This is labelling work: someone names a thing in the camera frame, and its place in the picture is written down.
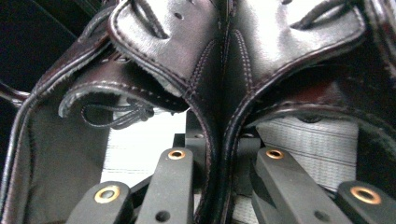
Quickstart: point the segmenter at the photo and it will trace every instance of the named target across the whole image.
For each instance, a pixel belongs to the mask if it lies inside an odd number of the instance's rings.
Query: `perforation hole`
[[[327,215],[327,214],[324,213],[324,212],[315,211],[314,215],[315,215],[315,217],[316,217],[317,219],[319,219],[319,220],[322,221],[322,222],[330,222],[330,217],[329,217],[329,215]]]
[[[175,16],[176,16],[176,18],[178,18],[179,20],[183,20],[183,16],[182,16],[180,13],[176,12],[176,13],[175,13]]]
[[[171,215],[168,211],[161,211],[155,215],[155,219],[159,222],[166,222],[169,218],[171,218]]]

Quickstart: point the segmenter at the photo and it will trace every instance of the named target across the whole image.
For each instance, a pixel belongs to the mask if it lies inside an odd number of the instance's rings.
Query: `dark brown leather shoe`
[[[246,138],[243,134],[254,133],[252,137],[263,141],[251,153],[253,161],[263,145],[285,146],[286,140],[280,139],[283,143],[279,143],[267,137],[276,136],[268,128],[266,132],[260,130],[275,119],[295,117],[305,124],[321,119],[341,120],[358,125],[354,178],[395,197],[395,90],[391,73],[380,60],[373,40],[373,35],[382,34],[378,30],[385,32],[385,26],[371,29],[362,13],[363,8],[369,9],[356,2],[231,2],[225,44],[224,135],[216,222],[229,223],[234,195],[246,195],[239,188],[241,174],[248,174],[250,169],[247,165],[241,170],[238,165],[246,164],[247,155],[242,155],[246,149],[241,148],[241,138]],[[366,2],[377,7],[378,1]],[[392,48],[394,43],[386,52],[391,54]],[[287,133],[277,136],[292,138]],[[312,151],[312,146],[302,150]]]
[[[100,181],[109,128],[150,119],[153,108],[190,108],[198,119],[205,147],[195,221],[210,215],[219,161],[219,11],[201,0],[104,2],[21,106],[2,180],[1,223],[65,222]],[[118,106],[120,98],[129,105]],[[129,113],[113,120],[114,111]]]

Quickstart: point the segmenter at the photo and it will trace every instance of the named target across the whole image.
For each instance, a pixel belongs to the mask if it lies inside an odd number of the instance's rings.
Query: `metal grommet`
[[[186,153],[183,150],[173,150],[169,152],[168,157],[171,160],[180,160],[186,156]]]
[[[100,189],[95,194],[95,201],[97,203],[111,203],[120,196],[120,188],[112,185]]]
[[[351,188],[350,192],[352,193],[353,196],[355,196],[355,198],[361,200],[364,203],[369,203],[369,204],[381,203],[381,197],[372,189],[367,189],[365,187],[357,186]]]
[[[274,159],[274,160],[280,160],[284,156],[283,152],[281,152],[277,149],[269,149],[269,150],[267,150],[266,154],[269,158]]]

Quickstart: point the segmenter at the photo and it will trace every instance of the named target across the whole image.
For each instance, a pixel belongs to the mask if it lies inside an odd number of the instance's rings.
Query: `leather seam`
[[[62,69],[64,69],[67,65],[69,65],[71,62],[75,61],[77,58],[81,57],[82,55],[88,53],[89,51],[93,50],[93,49],[97,49],[96,45],[103,41],[103,39],[107,36],[107,33],[104,33],[103,35],[101,35],[100,37],[98,37],[98,39],[92,44],[91,48],[88,48],[86,50],[83,50],[82,52],[80,52],[79,54],[75,54],[71,59],[67,60],[67,62],[62,63],[61,66],[59,66],[57,69],[55,70],[49,70],[49,72],[51,72],[52,74],[57,74],[59,73],[59,71],[61,71]],[[43,80],[38,80],[38,85],[37,88],[35,89],[39,89],[41,86],[43,86],[47,81],[49,81],[51,78],[53,78],[53,76],[51,76],[49,74],[49,76]]]
[[[222,53],[223,54],[223,60],[222,60],[222,65],[221,65],[221,67],[224,70],[225,70],[225,66],[226,66],[226,64],[228,62],[228,57],[229,57],[228,52],[229,52],[229,48],[230,48],[230,40],[231,40],[231,38],[228,35],[228,33],[229,33],[229,30],[230,30],[230,26],[231,26],[231,23],[228,22],[227,23],[227,27],[226,27],[226,31],[225,31],[225,35],[224,35],[224,50],[221,51],[221,52],[224,51]]]
[[[285,63],[284,65],[282,65],[281,67],[279,67],[278,69],[276,69],[275,72],[274,72],[271,76],[265,77],[265,78],[261,79],[261,80],[259,81],[259,83],[256,84],[256,85],[253,87],[253,90],[256,92],[256,89],[258,89],[258,88],[259,88],[262,84],[264,84],[266,81],[268,81],[269,79],[272,79],[273,77],[279,76],[279,74],[281,74],[281,71],[282,71],[285,67],[287,67],[287,66],[289,66],[290,64],[293,64],[293,63],[295,63],[295,62],[297,62],[297,61],[299,61],[299,60],[302,59],[303,57],[305,57],[305,56],[307,56],[307,55],[310,55],[310,54],[313,54],[313,53],[315,53],[315,52],[321,51],[321,50],[326,49],[326,48],[328,48],[328,47],[337,45],[338,43],[343,42],[344,40],[347,40],[347,39],[349,39],[350,37],[352,37],[353,35],[357,34],[359,31],[364,32],[364,22],[363,22],[363,20],[361,19],[361,17],[359,16],[358,10],[357,10],[355,7],[353,8],[353,12],[355,13],[356,19],[357,19],[357,20],[359,21],[359,23],[360,23],[360,26],[359,26],[359,28],[358,28],[356,31],[352,32],[350,35],[347,35],[347,36],[344,37],[343,39],[340,39],[340,40],[338,40],[338,41],[336,41],[336,42],[334,42],[334,43],[331,43],[331,44],[328,44],[328,45],[326,45],[326,46],[323,46],[323,47],[321,47],[321,48],[319,48],[319,49],[316,49],[316,50],[314,50],[314,51],[307,52],[306,54],[301,55],[300,57],[295,58],[295,59],[293,59],[292,61],[289,61],[288,63]],[[233,115],[230,117],[230,120],[229,120],[228,123],[227,123],[227,128],[226,128],[226,130],[225,130],[225,132],[224,132],[224,136],[226,135],[226,133],[227,133],[228,130],[230,129],[230,126],[231,126],[231,123],[232,123],[232,121],[233,121],[233,118],[236,116],[236,112],[243,106],[243,104],[246,102],[247,98],[249,98],[249,97],[250,97],[249,94],[248,94],[248,95],[245,95],[245,97],[244,97],[244,98],[242,99],[242,101],[239,103],[238,107],[235,109],[235,112],[234,112]]]
[[[196,64],[194,72],[192,73],[192,76],[190,77],[190,90],[191,94],[194,94],[196,92],[198,83],[201,79],[201,74],[204,71],[205,64],[207,61],[207,58],[210,55],[210,52],[212,49],[215,47],[217,41],[216,40],[211,40],[209,44],[206,46],[204,52],[201,55],[200,60],[198,61],[198,64]]]
[[[184,99],[191,99],[192,96],[196,97],[197,100],[201,101],[202,103],[204,103],[202,106],[204,106],[205,108],[207,108],[207,105],[205,104],[206,100],[201,96],[201,94],[198,91],[192,92],[192,90],[190,88],[187,88],[185,94],[182,96]]]
[[[248,118],[248,115],[249,115],[249,113],[247,113],[244,117],[243,117],[243,119],[242,119],[242,122],[241,123],[245,123],[245,120]],[[236,135],[235,135],[235,137],[234,137],[234,139],[233,139],[233,147],[232,147],[232,149],[231,149],[231,158],[234,158],[234,153],[235,153],[235,151],[236,151],[236,146],[238,145],[238,141],[236,141],[236,139],[238,138],[238,134],[239,134],[239,132],[241,132],[241,129],[242,129],[242,125],[239,125],[238,126],[238,129],[236,130]],[[230,161],[230,163],[232,164],[231,166],[230,166],[230,175],[228,176],[228,178],[229,178],[229,181],[230,181],[230,185],[232,185],[233,183],[233,161]],[[231,209],[233,209],[233,206],[231,205],[231,203],[230,203],[230,200],[231,200],[231,198],[232,198],[232,190],[230,189],[228,192],[227,192],[227,209],[225,209],[224,211],[223,211],[223,213],[221,214],[221,216],[222,216],[222,218],[221,219],[223,219],[222,220],[222,222],[221,223],[225,223],[225,219],[227,219],[227,213],[228,213],[228,210],[230,209],[230,206],[232,207]]]
[[[157,99],[163,98],[165,100],[165,102],[168,103],[168,104],[181,105],[181,104],[179,104],[179,103],[177,103],[175,101],[169,100],[168,98],[162,97],[162,96],[160,96],[160,95],[158,95],[158,94],[156,94],[156,93],[154,93],[152,91],[148,91],[148,90],[145,90],[145,89],[142,89],[142,88],[138,88],[136,86],[130,86],[130,85],[126,85],[126,84],[123,84],[123,83],[117,83],[117,82],[96,81],[96,82],[84,83],[84,84],[77,85],[76,87],[70,89],[68,92],[75,91],[77,89],[80,89],[80,88],[83,88],[83,87],[87,87],[87,86],[93,86],[93,85],[107,85],[107,86],[113,86],[113,87],[118,87],[118,88],[122,88],[122,89],[131,90],[131,91],[139,91],[140,93],[144,93],[144,94],[146,94],[147,96],[150,96],[150,97],[153,96],[153,97],[155,97]]]
[[[135,52],[132,52],[134,55],[141,57],[142,59],[149,61],[151,63],[153,63],[153,65],[158,66],[159,68],[161,68],[164,72],[168,73],[168,75],[171,75],[173,77],[178,77],[179,81],[181,82],[181,84],[183,84],[184,87],[186,87],[186,82],[185,82],[185,78],[181,77],[179,75],[177,75],[177,73],[175,73],[174,71],[172,71],[171,69],[165,67],[163,64],[156,62],[153,58],[149,57],[146,53],[140,51],[138,48],[136,48],[134,46],[133,43],[129,42],[128,39],[126,38],[125,35],[123,35],[120,31],[120,27],[119,27],[119,15],[120,13],[128,6],[128,1],[125,1],[123,3],[123,6],[121,6],[120,8],[118,8],[115,11],[114,14],[114,30],[116,31],[115,35],[118,36],[118,38],[123,41],[123,43],[125,45],[127,45],[128,47],[132,48]]]
[[[200,223],[199,220],[202,219],[202,217],[204,217],[205,215],[202,215],[202,213],[200,212],[201,210],[203,210],[205,201],[207,201],[207,192],[210,191],[210,186],[209,186],[209,182],[214,182],[213,178],[210,178],[211,174],[213,174],[212,169],[210,169],[210,167],[214,166],[213,163],[216,163],[216,161],[212,161],[213,157],[212,157],[212,152],[216,151],[216,148],[213,147],[213,144],[211,144],[212,141],[210,141],[209,139],[213,138],[210,136],[210,133],[213,133],[212,131],[210,131],[210,125],[209,125],[209,121],[208,121],[208,117],[202,115],[202,113],[205,113],[200,106],[198,106],[195,102],[190,101],[190,99],[187,99],[186,102],[191,106],[191,111],[195,114],[196,118],[198,119],[199,123],[201,124],[201,127],[203,129],[203,134],[204,136],[206,136],[205,138],[205,167],[207,169],[205,169],[205,176],[207,178],[207,181],[205,181],[204,183],[204,187],[203,187],[203,192],[202,192],[202,197],[200,202],[198,203],[198,207],[196,209],[196,211],[194,212],[194,223]]]
[[[232,33],[236,36],[236,40],[238,42],[239,46],[239,52],[241,53],[242,57],[242,64],[244,66],[244,77],[245,77],[245,82],[246,82],[246,87],[247,87],[247,94],[252,94],[252,86],[253,86],[253,80],[251,76],[251,66],[250,66],[250,59],[248,57],[248,48],[245,44],[245,39],[242,36],[241,32],[239,30],[232,30]]]

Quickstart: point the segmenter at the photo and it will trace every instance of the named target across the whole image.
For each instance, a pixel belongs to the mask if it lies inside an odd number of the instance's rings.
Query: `shoe tongue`
[[[188,108],[183,99],[166,91],[155,78],[113,49],[80,73],[60,103],[58,112],[63,118],[67,117],[78,99],[91,93],[115,94],[169,112],[181,112]]]

